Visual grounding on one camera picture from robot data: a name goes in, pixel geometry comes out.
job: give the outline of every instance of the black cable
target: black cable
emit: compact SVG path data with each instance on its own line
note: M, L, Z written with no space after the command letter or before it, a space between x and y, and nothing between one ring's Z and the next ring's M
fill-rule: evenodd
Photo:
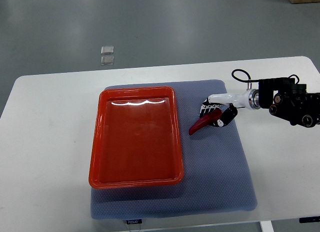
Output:
M248 80L242 80L242 79L237 78L237 77L235 76L235 72L236 72L236 71L243 72L245 75L247 75ZM244 83L259 82L259 80L251 80L251 77L250 77L249 73L247 73L245 70L242 70L242 69L233 70L232 73L231 73L231 76L232 76L235 80L240 81L240 82L244 82Z
M295 74L292 74L291 76L289 76L288 78L291 78L291 77L296 77L296 84L298 84L299 82L300 82L300 79L299 79L299 77L297 76L297 75L295 75Z

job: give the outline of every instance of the orange plastic tray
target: orange plastic tray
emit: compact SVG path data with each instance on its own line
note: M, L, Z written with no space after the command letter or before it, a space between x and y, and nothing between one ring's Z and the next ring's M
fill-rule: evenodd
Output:
M173 185L184 176L177 103L170 87L100 94L89 183L95 189Z

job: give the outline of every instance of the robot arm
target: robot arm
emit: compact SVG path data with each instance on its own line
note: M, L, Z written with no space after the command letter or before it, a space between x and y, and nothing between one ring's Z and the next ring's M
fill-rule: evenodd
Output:
M236 71L245 73L248 80L235 77ZM250 110L269 109L272 116L287 120L291 125L313 127L320 124L320 93L307 93L307 85L298 84L296 75L251 80L250 75L241 69L234 70L231 75L238 81L248 83L247 91L243 94L210 95L202 103L200 119L190 128L190 135L205 125L226 126L237 115L237 108L244 107ZM252 82L258 82L258 90L251 89ZM228 105L223 113L220 110L222 105Z

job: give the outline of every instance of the red chili pepper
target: red chili pepper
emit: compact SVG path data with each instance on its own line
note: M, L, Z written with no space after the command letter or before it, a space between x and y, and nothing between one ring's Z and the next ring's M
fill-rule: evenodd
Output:
M205 127L213 122L216 122L220 119L222 111L220 109L215 109L213 112L202 116L198 119L193 126L189 129L189 135L192 135L194 132L200 130L202 127Z

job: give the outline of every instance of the small glass square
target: small glass square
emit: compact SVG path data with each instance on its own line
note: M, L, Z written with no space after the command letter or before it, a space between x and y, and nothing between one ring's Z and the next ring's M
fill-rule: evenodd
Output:
M114 52L114 46L103 46L101 48L101 55L102 54L112 54Z
M114 63L114 56L102 56L101 57L101 65L112 65Z

